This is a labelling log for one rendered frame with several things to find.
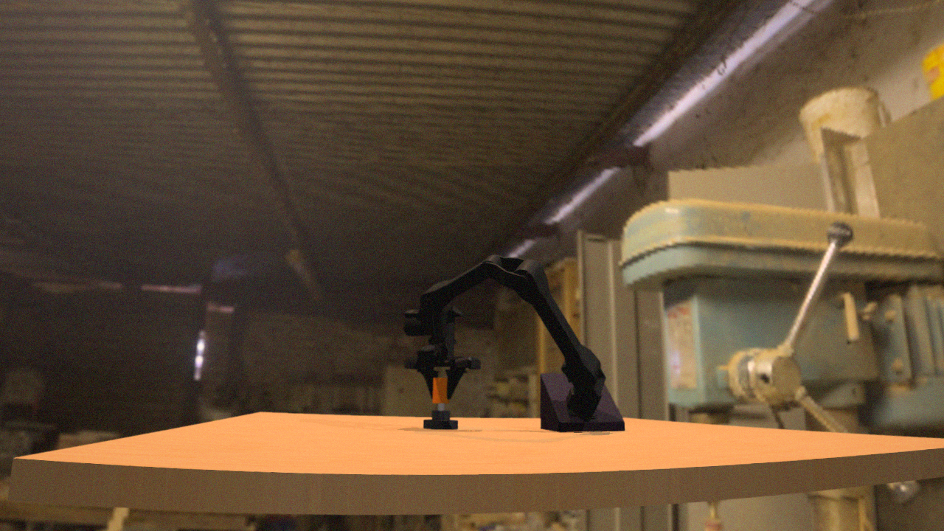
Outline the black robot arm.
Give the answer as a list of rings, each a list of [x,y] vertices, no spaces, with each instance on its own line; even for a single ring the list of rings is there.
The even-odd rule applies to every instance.
[[[513,273],[512,273],[513,272]],[[491,255],[451,281],[442,281],[429,287],[420,298],[420,310],[406,310],[403,330],[406,336],[454,335],[455,317],[463,316],[457,307],[442,310],[452,299],[468,291],[487,278],[500,285],[515,289],[523,300],[534,307],[564,355],[562,370],[574,384],[566,396],[569,414],[594,419],[594,411],[603,397],[605,376],[600,360],[588,347],[581,345],[569,322],[552,298],[543,266],[534,260]],[[436,363],[450,359],[445,339],[440,343],[416,350],[419,364]]]

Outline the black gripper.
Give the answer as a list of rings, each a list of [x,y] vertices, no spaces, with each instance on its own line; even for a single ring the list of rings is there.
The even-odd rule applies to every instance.
[[[429,342],[434,342],[434,345],[440,343],[441,339],[445,339],[446,345],[448,345],[449,352],[451,352],[450,359],[441,358],[440,362],[433,364],[422,363],[419,364],[417,357],[408,357],[405,360],[406,369],[415,369],[422,373],[425,380],[427,381],[429,394],[431,394],[431,399],[434,399],[434,378],[437,378],[438,371],[434,370],[434,367],[451,367],[451,369],[446,369],[446,399],[451,399],[453,391],[456,389],[459,380],[463,376],[463,373],[468,371],[468,369],[481,369],[481,360],[478,357],[474,356],[454,356],[453,350],[454,345],[457,345],[457,340],[454,340],[454,335],[431,335],[431,338],[428,339]],[[448,362],[444,362],[448,361]]]

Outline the orange knob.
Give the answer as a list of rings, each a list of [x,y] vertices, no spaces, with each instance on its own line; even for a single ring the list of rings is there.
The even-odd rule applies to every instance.
[[[449,403],[449,399],[446,399],[446,378],[434,378],[434,403]]]

